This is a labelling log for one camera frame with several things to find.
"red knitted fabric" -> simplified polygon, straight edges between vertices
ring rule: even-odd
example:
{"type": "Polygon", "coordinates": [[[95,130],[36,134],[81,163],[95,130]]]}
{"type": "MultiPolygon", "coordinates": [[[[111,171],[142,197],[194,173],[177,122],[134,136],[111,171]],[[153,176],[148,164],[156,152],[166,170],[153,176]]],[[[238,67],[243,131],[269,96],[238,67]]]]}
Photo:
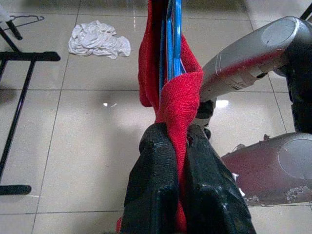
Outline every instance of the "red knitted fabric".
{"type": "Polygon", "coordinates": [[[159,49],[163,7],[166,7],[166,1],[149,0],[147,27],[139,50],[140,101],[144,106],[153,106],[156,122],[166,122],[168,135],[176,153],[180,187],[176,230],[186,233],[186,219],[183,211],[186,134],[199,106],[199,90],[203,72],[186,39],[182,36],[181,59],[187,73],[164,85],[159,106],[159,49]]]}

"red cloth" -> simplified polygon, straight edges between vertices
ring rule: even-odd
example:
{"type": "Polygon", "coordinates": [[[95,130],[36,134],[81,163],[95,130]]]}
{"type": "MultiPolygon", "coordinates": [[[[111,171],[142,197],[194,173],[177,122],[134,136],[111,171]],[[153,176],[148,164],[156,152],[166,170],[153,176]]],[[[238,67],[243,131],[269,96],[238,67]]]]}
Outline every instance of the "red cloth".
{"type": "Polygon", "coordinates": [[[186,219],[183,210],[185,199],[184,160],[186,156],[187,128],[195,118],[199,106],[199,90],[203,72],[184,36],[182,36],[181,59],[186,74],[166,83],[161,92],[159,106],[159,49],[161,10],[166,1],[149,0],[147,27],[139,50],[140,101],[153,106],[156,122],[166,122],[168,135],[172,141],[177,158],[180,187],[176,230],[186,233],[186,219]]]}

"crumpled white towel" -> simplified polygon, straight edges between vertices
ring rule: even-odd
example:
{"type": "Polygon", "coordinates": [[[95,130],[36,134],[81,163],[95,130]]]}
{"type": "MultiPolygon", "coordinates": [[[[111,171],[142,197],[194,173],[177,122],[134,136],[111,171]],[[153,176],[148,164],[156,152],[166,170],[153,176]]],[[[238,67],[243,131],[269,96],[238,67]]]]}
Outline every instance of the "crumpled white towel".
{"type": "Polygon", "coordinates": [[[82,23],[74,27],[68,42],[70,53],[81,56],[91,54],[116,59],[130,55],[130,42],[125,37],[117,37],[116,30],[98,20],[82,23]]]}

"blue hanger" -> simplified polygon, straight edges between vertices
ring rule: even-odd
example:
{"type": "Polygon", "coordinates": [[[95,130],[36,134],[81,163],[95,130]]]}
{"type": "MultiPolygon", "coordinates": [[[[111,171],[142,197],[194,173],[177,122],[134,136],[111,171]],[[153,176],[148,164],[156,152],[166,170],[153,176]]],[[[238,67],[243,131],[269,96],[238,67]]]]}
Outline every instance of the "blue hanger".
{"type": "Polygon", "coordinates": [[[164,85],[164,51],[166,46],[167,80],[185,73],[181,61],[182,0],[168,0],[163,9],[160,35],[159,95],[164,85]]]}

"tile floor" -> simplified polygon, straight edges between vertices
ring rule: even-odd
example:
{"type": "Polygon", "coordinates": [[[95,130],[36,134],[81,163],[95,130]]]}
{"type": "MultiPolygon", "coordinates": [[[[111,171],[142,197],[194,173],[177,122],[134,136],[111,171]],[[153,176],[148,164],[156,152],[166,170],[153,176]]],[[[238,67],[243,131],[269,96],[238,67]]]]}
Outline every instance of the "tile floor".
{"type": "MultiPolygon", "coordinates": [[[[137,59],[147,0],[1,3],[11,15],[44,16],[43,21],[20,27],[24,39],[14,41],[24,51],[57,51],[61,61],[38,62],[34,70],[1,182],[25,183],[33,189],[26,196],[0,197],[0,233],[111,232],[122,214],[139,140],[155,119],[138,100],[137,59]],[[126,36],[130,57],[69,55],[72,29],[92,20],[111,24],[126,36]]],[[[233,41],[279,17],[299,16],[309,4],[308,0],[185,0],[183,32],[204,65],[233,41]]],[[[0,47],[8,49],[3,40],[0,47]]],[[[0,83],[1,152],[28,65],[8,63],[0,83]]],[[[226,108],[216,109],[211,121],[211,142],[220,155],[240,143],[255,143],[264,134],[294,131],[285,79],[274,73],[219,99],[229,101],[226,108]]],[[[250,211],[259,234],[312,232],[309,203],[250,207],[250,211]]]]}

